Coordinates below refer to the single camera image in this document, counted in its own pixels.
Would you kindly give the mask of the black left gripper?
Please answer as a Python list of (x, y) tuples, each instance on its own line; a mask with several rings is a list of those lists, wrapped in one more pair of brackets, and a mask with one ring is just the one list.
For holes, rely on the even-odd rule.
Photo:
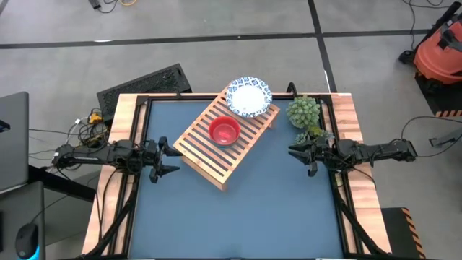
[[(160, 152), (168, 157), (180, 157), (183, 155), (174, 147), (169, 146), (166, 136), (159, 138), (158, 147)], [(180, 169), (178, 166), (160, 165), (157, 143), (154, 140), (146, 140), (140, 144), (139, 156), (141, 170), (144, 166), (152, 166), (149, 173), (149, 179), (152, 183), (157, 183), (161, 177)]]

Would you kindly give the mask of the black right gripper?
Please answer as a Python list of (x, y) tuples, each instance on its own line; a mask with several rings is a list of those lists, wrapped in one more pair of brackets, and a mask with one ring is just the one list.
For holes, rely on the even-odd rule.
[(288, 150), (291, 156), (308, 166), (309, 177), (318, 172), (317, 162), (322, 162), (329, 170), (339, 169), (339, 159), (325, 139), (306, 140), (290, 145)]

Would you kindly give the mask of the red plastic bowl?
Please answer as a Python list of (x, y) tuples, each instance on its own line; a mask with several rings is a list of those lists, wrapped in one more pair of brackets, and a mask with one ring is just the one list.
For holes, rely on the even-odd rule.
[(209, 138), (216, 143), (235, 143), (240, 137), (240, 125), (230, 116), (219, 116), (208, 127)]

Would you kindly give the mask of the wooden slatted shelf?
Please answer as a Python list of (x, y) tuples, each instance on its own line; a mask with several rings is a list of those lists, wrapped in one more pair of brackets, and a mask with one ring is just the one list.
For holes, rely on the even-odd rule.
[[(225, 91), (206, 94), (210, 104), (175, 141), (174, 148), (183, 154), (184, 163), (192, 167), (206, 180), (224, 191), (226, 182), (236, 170), (265, 130), (273, 128), (279, 108), (270, 105), (269, 110), (256, 118), (241, 118), (225, 103)], [(231, 116), (240, 125), (240, 136), (229, 147), (220, 147), (209, 136), (207, 127), (220, 116)]]

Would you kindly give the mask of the spiky dark green succulent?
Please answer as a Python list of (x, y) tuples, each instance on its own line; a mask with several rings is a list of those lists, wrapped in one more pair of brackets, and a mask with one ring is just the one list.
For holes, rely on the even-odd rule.
[(316, 140), (319, 138), (324, 139), (333, 139), (333, 134), (328, 131), (322, 130), (319, 126), (309, 126), (304, 130), (303, 133), (300, 133), (296, 136), (293, 144), (302, 144), (307, 140)]

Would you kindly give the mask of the round pale green succulent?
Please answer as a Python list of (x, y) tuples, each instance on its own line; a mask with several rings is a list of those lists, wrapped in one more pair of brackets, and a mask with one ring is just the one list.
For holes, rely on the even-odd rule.
[(293, 126), (306, 129), (318, 124), (321, 106), (313, 97), (296, 97), (289, 103), (286, 113)]

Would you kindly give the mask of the blue patterned paper plate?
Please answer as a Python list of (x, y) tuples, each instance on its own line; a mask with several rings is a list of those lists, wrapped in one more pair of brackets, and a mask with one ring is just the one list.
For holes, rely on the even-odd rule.
[(255, 118), (267, 112), (272, 100), (270, 87), (257, 77), (234, 79), (225, 88), (227, 107), (243, 118)]

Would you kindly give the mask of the black desk base bar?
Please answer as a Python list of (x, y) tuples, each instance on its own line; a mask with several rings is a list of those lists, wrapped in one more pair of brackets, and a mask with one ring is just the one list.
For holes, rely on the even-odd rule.
[(93, 202), (96, 194), (94, 188), (90, 188), (73, 180), (68, 180), (60, 176), (54, 175), (45, 171), (42, 168), (36, 168), (29, 165), (28, 167), (28, 183), (40, 181), (44, 187), (52, 191), (56, 191), (76, 199)]

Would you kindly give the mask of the black hazard striped plate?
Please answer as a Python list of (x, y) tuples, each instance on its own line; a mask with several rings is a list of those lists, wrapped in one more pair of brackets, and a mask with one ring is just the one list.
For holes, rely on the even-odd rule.
[(386, 232), (394, 256), (425, 259), (415, 223), (406, 207), (381, 209)]

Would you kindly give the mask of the grey metal stand foot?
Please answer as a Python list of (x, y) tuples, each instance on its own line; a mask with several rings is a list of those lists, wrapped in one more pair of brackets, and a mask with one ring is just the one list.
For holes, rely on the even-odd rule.
[(440, 148), (446, 144), (453, 144), (457, 142), (457, 140), (462, 137), (462, 128), (456, 129), (448, 134), (440, 136), (438, 138), (431, 138), (429, 139), (430, 145), (432, 147)]

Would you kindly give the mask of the black hazard striped mat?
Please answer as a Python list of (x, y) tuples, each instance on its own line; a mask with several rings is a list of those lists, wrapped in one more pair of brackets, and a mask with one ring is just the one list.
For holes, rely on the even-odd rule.
[(414, 78), (434, 116), (462, 116), (462, 82), (443, 84), (436, 79), (427, 79), (419, 73), (416, 73)]

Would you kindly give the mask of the grey laptop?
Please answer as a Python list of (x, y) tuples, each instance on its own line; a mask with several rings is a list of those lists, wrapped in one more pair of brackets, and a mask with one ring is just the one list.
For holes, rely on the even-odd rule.
[(29, 94), (0, 97), (0, 192), (27, 183)]

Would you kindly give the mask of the black computer mouse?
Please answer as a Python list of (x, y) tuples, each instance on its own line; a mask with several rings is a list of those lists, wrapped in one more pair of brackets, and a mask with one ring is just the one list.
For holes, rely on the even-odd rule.
[(38, 226), (35, 223), (23, 225), (17, 232), (14, 245), (18, 260), (38, 260), (40, 255)]

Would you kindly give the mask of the orange shop vacuum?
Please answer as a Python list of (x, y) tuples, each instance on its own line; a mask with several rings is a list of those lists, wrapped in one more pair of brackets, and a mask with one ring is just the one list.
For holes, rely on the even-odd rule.
[(462, 90), (462, 2), (454, 1), (418, 44), (398, 60), (414, 66), (415, 79), (426, 93)]

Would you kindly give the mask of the black metal table frame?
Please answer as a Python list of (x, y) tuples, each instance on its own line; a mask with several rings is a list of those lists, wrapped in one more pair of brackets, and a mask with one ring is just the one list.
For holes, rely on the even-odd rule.
[[(324, 93), (322, 96), (333, 107), (331, 115), (326, 111), (322, 112), (321, 115), (322, 119), (328, 121), (327, 129), (331, 132), (337, 132), (340, 139), (353, 139), (362, 142), (362, 132), (352, 95), (349, 93)], [(138, 94), (122, 94), (118, 98), (113, 124), (110, 128), (110, 141), (128, 139), (131, 133), (135, 134), (137, 142), (140, 141), (141, 130), (146, 126), (144, 118), (147, 114), (147, 106), (143, 105), (141, 115), (136, 115), (136, 101), (139, 97)], [(263, 96), (255, 90), (245, 87), (235, 94), (230, 94), (226, 90), (219, 94), (212, 93), (210, 98), (213, 100), (213, 111), (218, 110), (223, 105), (232, 114), (237, 115), (239, 112), (247, 112), (255, 108)], [(124, 188), (133, 187), (132, 182), (133, 178), (124, 180), (120, 173), (115, 173), (112, 166), (102, 168), (82, 248), (84, 254), (89, 253), (97, 245), (98, 233), (107, 231), (115, 220), (118, 203), (124, 203), (128, 199), (128, 192), (124, 191)], [(358, 222), (378, 247), (387, 253), (391, 252), (377, 191), (372, 185), (371, 167), (366, 164), (358, 165), (355, 170), (348, 174), (343, 184), (344, 190), (341, 195), (351, 195), (347, 203), (353, 207)]]

